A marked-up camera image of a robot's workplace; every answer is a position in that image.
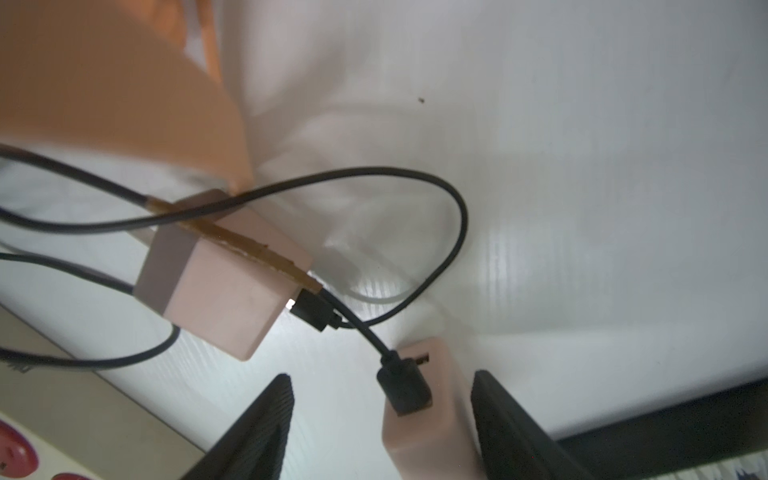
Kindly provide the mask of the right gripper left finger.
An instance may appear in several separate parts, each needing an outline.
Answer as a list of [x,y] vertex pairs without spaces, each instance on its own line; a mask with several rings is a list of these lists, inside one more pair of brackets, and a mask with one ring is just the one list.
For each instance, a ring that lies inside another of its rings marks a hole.
[[290,376],[277,375],[183,479],[278,479],[294,404]]

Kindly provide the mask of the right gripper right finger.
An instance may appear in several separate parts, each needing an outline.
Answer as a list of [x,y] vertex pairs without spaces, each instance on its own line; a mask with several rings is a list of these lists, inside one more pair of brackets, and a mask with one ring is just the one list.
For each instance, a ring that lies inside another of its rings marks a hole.
[[487,370],[474,373],[471,405],[489,479],[592,479]]

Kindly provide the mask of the beige red power strip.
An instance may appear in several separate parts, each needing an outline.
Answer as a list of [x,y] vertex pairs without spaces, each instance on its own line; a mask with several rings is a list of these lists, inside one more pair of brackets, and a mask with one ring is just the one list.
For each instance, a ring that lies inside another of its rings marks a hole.
[[203,456],[95,373],[1,363],[4,479],[180,479]]

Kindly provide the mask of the light pink USB charger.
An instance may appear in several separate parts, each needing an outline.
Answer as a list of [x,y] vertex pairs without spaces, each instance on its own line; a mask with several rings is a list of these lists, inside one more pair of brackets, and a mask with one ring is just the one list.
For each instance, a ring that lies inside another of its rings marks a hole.
[[382,443],[402,479],[484,479],[470,401],[471,385],[448,345],[430,337],[398,352],[416,361],[431,405],[398,415],[385,404]]

